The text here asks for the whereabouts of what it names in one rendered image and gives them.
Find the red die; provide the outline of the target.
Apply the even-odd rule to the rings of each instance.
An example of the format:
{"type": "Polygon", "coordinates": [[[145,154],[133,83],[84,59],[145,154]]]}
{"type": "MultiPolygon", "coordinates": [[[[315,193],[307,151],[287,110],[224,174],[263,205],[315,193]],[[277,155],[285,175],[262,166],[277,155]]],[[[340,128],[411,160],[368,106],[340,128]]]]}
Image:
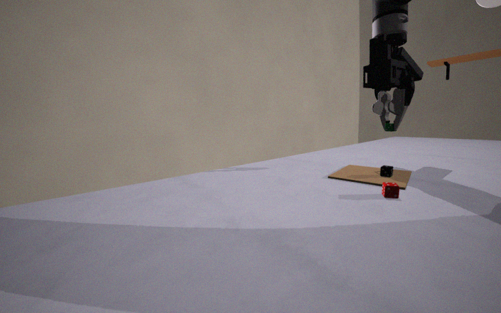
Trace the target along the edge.
{"type": "Polygon", "coordinates": [[[382,194],[385,198],[399,198],[399,186],[396,183],[382,183],[382,194]]]}

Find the black die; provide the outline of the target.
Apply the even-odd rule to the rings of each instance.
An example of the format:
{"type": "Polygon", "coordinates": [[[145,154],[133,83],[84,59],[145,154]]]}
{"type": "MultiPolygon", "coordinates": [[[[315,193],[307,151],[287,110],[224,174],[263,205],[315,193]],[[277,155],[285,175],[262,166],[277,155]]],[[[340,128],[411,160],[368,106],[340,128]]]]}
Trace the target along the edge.
{"type": "Polygon", "coordinates": [[[380,168],[380,176],[391,177],[393,175],[393,166],[382,166],[380,168]]]}

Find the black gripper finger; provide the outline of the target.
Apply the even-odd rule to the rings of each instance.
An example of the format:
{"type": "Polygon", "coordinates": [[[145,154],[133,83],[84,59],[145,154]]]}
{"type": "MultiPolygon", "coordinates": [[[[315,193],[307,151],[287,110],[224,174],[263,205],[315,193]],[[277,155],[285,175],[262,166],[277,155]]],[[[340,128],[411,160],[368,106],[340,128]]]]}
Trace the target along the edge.
{"type": "Polygon", "coordinates": [[[415,90],[414,75],[409,74],[400,89],[393,90],[393,99],[388,103],[389,112],[396,115],[393,131],[396,131],[410,105],[415,90]]]}
{"type": "Polygon", "coordinates": [[[374,113],[377,113],[380,115],[380,119],[382,122],[382,126],[385,130],[386,123],[389,123],[389,111],[388,111],[388,103],[391,100],[391,95],[387,93],[385,88],[383,89],[375,89],[374,90],[375,97],[377,99],[377,102],[375,102],[372,105],[372,110],[374,113]]]}

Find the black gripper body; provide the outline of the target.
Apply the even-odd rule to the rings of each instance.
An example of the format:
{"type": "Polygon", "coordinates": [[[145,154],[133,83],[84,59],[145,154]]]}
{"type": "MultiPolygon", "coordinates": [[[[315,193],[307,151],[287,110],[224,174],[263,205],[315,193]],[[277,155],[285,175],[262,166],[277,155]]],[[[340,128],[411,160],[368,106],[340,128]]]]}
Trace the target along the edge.
{"type": "Polygon", "coordinates": [[[401,88],[412,69],[406,61],[399,61],[397,57],[399,46],[406,41],[407,35],[404,33],[383,34],[370,39],[370,61],[369,65],[363,67],[364,88],[385,88],[386,91],[394,87],[401,88]],[[367,73],[367,83],[365,83],[365,73],[367,73]]]}

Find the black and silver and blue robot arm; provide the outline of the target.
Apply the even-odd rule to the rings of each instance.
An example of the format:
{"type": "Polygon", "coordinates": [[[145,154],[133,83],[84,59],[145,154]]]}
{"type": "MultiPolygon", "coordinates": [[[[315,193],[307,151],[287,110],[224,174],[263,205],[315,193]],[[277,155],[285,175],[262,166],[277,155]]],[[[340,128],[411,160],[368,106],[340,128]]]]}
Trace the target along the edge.
{"type": "MultiPolygon", "coordinates": [[[[372,0],[372,38],[383,34],[408,33],[408,2],[411,0],[372,0]]],[[[423,71],[410,57],[407,51],[400,47],[397,53],[400,61],[406,61],[412,67],[410,73],[414,81],[420,81],[423,71]]]]}

